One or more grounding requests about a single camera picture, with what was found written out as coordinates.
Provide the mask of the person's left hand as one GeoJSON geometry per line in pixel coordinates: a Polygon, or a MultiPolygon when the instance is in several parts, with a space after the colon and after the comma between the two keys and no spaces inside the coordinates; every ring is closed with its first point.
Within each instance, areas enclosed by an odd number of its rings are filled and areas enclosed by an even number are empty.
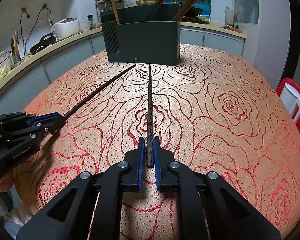
{"type": "Polygon", "coordinates": [[[8,192],[12,188],[15,181],[15,170],[11,170],[0,178],[0,192],[8,192]]]}

